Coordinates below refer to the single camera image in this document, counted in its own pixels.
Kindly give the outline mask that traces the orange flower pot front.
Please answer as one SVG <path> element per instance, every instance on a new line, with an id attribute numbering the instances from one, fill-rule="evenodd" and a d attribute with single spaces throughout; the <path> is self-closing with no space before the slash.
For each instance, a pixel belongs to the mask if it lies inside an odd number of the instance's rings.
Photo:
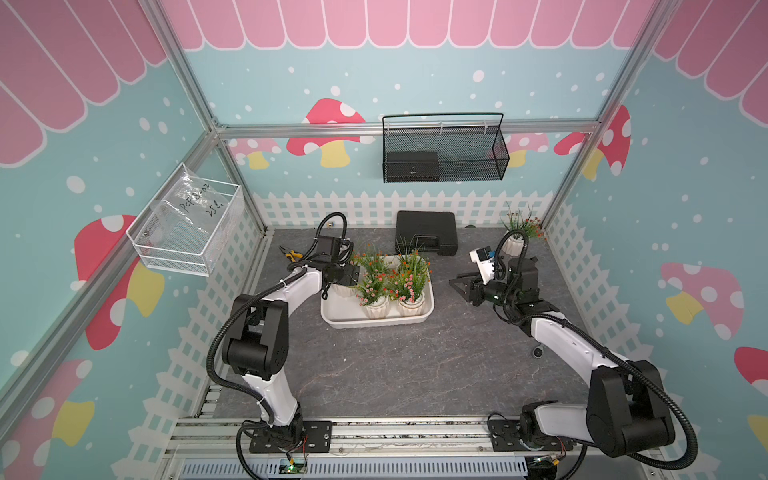
<path id="1" fill-rule="evenodd" d="M 368 245 L 364 250 L 353 256 L 353 263 L 365 270 L 366 274 L 373 276 L 388 275 L 390 267 L 387 256 L 381 253 L 375 246 Z"/>

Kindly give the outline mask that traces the orange flower pot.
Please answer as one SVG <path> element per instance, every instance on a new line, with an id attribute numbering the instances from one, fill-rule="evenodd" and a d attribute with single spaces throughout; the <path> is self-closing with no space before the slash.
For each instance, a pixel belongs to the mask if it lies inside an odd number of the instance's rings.
<path id="1" fill-rule="evenodd" d="M 353 256 L 353 263 L 365 270 L 366 274 L 373 276 L 388 275 L 390 267 L 387 256 L 381 253 L 375 246 L 368 245 L 364 250 Z"/>
<path id="2" fill-rule="evenodd" d="M 422 258 L 419 254 L 419 242 L 416 237 L 398 236 L 395 241 L 399 273 L 413 273 L 417 271 Z"/>

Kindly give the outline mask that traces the pink flower pot front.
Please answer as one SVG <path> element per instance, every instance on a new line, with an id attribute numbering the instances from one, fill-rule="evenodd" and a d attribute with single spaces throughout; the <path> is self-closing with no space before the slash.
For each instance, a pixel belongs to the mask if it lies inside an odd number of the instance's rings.
<path id="1" fill-rule="evenodd" d="M 355 287 L 359 305 L 367 319 L 379 320 L 385 318 L 391 309 L 387 275 L 373 276 L 365 274 Z"/>

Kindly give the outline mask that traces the pink flower pot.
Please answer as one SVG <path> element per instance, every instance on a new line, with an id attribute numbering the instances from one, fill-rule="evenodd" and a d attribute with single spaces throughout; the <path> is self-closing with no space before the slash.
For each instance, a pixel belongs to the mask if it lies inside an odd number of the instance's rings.
<path id="1" fill-rule="evenodd" d="M 355 287 L 359 305 L 367 319 L 379 320 L 385 318 L 391 309 L 387 275 L 373 276 L 365 274 Z"/>
<path id="2" fill-rule="evenodd" d="M 426 308 L 425 289 L 430 281 L 430 264 L 422 256 L 421 258 L 418 270 L 413 273 L 397 272 L 397 260 L 389 278 L 390 300 L 403 317 L 422 315 Z"/>

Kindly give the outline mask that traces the white plastic storage box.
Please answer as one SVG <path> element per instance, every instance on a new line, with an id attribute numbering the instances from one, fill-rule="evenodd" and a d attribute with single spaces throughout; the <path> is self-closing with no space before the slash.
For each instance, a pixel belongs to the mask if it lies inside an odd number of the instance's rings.
<path id="1" fill-rule="evenodd" d="M 321 301 L 321 316 L 337 329 L 425 321 L 435 301 L 428 260 L 416 255 L 357 255 L 341 285 Z"/>

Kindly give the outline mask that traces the red flower pot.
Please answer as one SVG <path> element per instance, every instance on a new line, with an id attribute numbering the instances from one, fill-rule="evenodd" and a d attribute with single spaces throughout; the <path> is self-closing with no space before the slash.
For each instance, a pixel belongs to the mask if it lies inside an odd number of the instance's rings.
<path id="1" fill-rule="evenodd" d="M 346 286 L 346 285 L 339 285 L 339 284 L 332 284 L 331 291 L 336 296 L 339 296 L 342 298 L 355 297 L 357 294 L 356 288 L 354 286 Z"/>

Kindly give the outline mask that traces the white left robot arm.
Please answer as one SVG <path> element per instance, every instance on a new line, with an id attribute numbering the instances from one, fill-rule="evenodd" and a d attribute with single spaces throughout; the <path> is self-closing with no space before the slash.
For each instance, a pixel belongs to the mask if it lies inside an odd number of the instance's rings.
<path id="1" fill-rule="evenodd" d="M 284 371 L 289 352 L 289 318 L 309 298 L 328 298 L 352 268 L 354 243 L 347 236 L 346 216 L 335 211 L 317 227 L 302 258 L 289 266 L 290 275 L 255 295 L 234 300 L 229 318 L 215 334 L 206 357 L 210 380 L 252 397 L 261 410 L 257 420 L 244 420 L 235 437 L 235 450 L 245 474 L 261 476 L 245 458 L 244 436 L 262 436 L 285 450 L 286 456 L 303 447 L 307 434 L 301 406 L 292 394 Z"/>

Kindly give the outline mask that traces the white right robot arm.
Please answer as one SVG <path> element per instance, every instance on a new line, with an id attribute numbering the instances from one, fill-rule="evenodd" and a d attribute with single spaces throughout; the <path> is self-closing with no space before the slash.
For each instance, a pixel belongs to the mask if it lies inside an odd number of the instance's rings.
<path id="1" fill-rule="evenodd" d="M 627 456 L 667 471 L 684 470 L 699 454 L 695 429 L 666 392 L 659 370 L 602 345 L 540 296 L 536 258 L 525 250 L 508 260 L 500 247 L 470 253 L 475 274 L 450 284 L 466 302 L 488 302 L 505 323 L 555 353 L 588 388 L 583 405 L 540 401 L 525 405 L 516 437 L 530 451 L 570 439 L 610 458 Z"/>

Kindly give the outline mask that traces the black box in basket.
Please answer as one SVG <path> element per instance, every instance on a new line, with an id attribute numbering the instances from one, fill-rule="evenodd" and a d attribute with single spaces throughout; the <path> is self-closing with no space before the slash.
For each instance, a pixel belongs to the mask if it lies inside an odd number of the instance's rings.
<path id="1" fill-rule="evenodd" d="M 436 182 L 440 165 L 435 151 L 392 151 L 384 159 L 384 180 L 390 183 Z"/>

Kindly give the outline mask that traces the black plastic tool case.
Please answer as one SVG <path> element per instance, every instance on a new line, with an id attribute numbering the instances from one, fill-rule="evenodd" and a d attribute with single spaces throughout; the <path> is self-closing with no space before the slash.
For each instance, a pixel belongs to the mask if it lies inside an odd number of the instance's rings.
<path id="1" fill-rule="evenodd" d="M 458 250 L 456 217 L 452 212 L 399 211 L 396 216 L 395 250 L 412 250 L 454 256 Z"/>

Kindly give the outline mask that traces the yellow handled pliers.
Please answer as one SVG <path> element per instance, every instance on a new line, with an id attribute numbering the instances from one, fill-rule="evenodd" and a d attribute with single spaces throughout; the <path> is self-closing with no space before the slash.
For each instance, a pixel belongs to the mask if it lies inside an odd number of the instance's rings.
<path id="1" fill-rule="evenodd" d="M 298 263 L 304 260 L 304 255 L 296 250 L 286 248 L 282 245 L 279 246 L 279 250 L 291 263 Z"/>

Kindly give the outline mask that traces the clear acrylic wall bin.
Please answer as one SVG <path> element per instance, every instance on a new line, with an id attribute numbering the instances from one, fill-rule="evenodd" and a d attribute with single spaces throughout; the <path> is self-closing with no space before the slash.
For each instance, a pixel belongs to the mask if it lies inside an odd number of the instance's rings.
<path id="1" fill-rule="evenodd" d="M 126 235 L 145 267 L 208 277 L 244 212 L 239 185 L 180 164 Z"/>

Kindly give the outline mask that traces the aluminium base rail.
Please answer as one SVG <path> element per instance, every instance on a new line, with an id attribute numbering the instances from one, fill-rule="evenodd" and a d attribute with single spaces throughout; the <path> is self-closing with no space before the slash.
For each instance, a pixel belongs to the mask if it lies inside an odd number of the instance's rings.
<path id="1" fill-rule="evenodd" d="M 244 479 L 235 451 L 240 419 L 184 419 L 161 458 L 159 479 Z M 553 442 L 495 450 L 485 417 L 343 418 L 331 421 L 327 452 L 298 450 L 245 458 L 262 479 L 520 479 L 529 459 L 554 456 Z"/>

